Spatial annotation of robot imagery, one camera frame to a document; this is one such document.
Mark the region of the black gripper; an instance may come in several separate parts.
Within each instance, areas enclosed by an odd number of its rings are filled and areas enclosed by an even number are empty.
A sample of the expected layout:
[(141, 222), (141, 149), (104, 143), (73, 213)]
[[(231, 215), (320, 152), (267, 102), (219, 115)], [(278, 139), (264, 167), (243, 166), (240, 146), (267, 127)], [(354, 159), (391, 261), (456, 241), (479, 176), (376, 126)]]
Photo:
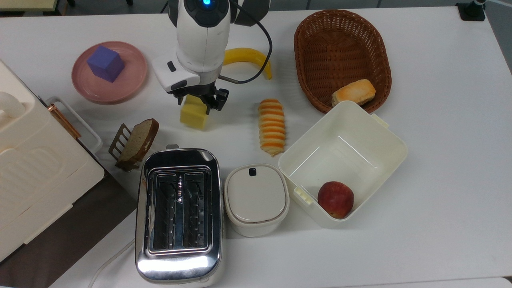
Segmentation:
[(168, 94), (172, 94), (176, 97), (178, 105), (181, 106), (184, 98), (188, 94), (197, 97), (206, 95), (207, 112), (210, 112), (212, 109), (217, 111), (223, 109), (229, 96), (227, 89), (216, 89), (215, 81), (210, 84), (196, 84), (192, 86), (186, 86), (186, 84), (189, 84), (187, 80), (181, 80), (172, 84), (172, 86), (166, 90)]

